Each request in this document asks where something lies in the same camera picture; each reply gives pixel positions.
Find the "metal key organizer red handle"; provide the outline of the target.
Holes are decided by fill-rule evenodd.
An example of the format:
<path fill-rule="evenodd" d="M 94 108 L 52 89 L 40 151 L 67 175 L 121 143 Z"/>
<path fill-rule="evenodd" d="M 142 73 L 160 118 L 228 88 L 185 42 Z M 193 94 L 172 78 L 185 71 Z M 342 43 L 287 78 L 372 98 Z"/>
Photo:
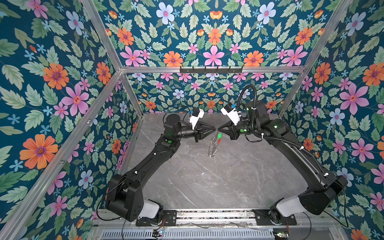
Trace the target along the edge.
<path fill-rule="evenodd" d="M 219 144 L 221 143 L 221 139 L 218 140 L 218 133 L 219 131 L 217 131 L 211 138 L 211 142 L 210 142 L 210 146 L 209 146 L 209 153 L 208 153 L 208 156 L 210 158 L 214 157 L 217 150 L 218 150 L 218 146 Z"/>

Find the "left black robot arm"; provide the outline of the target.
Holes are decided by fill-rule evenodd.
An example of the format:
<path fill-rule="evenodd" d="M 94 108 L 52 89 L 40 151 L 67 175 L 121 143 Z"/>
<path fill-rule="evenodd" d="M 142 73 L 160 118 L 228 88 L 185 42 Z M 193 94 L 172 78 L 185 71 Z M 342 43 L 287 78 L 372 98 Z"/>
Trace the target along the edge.
<path fill-rule="evenodd" d="M 181 139 L 203 140 L 216 128 L 199 122 L 199 117 L 191 116 L 186 123 L 177 114 L 167 116 L 164 132 L 155 143 L 153 150 L 134 168 L 122 175 L 114 175 L 109 182 L 105 208 L 129 222 L 146 219 L 152 225 L 159 225 L 164 218 L 164 207 L 155 201 L 145 201 L 143 188 L 152 175 L 179 149 Z"/>

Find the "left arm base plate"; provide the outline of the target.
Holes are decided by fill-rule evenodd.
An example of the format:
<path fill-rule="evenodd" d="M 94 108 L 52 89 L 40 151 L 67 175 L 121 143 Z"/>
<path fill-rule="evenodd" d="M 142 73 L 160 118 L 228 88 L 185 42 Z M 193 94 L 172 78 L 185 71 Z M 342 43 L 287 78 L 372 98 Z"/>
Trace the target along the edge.
<path fill-rule="evenodd" d="M 174 227 L 177 221 L 176 210 L 162 210 L 153 219 L 140 218 L 136 221 L 137 227 Z"/>

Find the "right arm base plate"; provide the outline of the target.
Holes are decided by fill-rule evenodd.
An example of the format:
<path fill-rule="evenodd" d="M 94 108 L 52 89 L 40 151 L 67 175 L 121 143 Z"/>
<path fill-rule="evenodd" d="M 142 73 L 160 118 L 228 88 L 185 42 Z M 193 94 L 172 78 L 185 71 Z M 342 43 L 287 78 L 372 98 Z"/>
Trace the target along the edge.
<path fill-rule="evenodd" d="M 283 217 L 276 211 L 270 209 L 252 209 L 258 226 L 296 226 L 294 215 Z"/>

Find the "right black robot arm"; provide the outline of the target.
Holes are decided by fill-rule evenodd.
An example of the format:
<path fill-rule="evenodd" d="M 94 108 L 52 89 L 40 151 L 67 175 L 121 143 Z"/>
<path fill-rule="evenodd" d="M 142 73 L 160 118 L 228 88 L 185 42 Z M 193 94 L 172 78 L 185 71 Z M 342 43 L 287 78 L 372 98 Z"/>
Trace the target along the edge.
<path fill-rule="evenodd" d="M 320 215 L 329 204 L 340 195 L 345 195 L 348 181 L 342 176 L 336 176 L 323 167 L 293 133 L 290 126 L 282 119 L 271 119 L 266 104 L 259 101 L 257 96 L 248 103 L 243 103 L 244 93 L 253 85 L 247 85 L 241 91 L 236 105 L 226 105 L 221 113 L 230 120 L 219 127 L 219 132 L 226 134 L 231 140 L 239 136 L 257 137 L 257 142 L 267 141 L 279 150 L 302 175 L 307 189 L 288 199 L 282 198 L 270 207 L 269 217 L 276 222 L 282 217 L 303 212 Z"/>

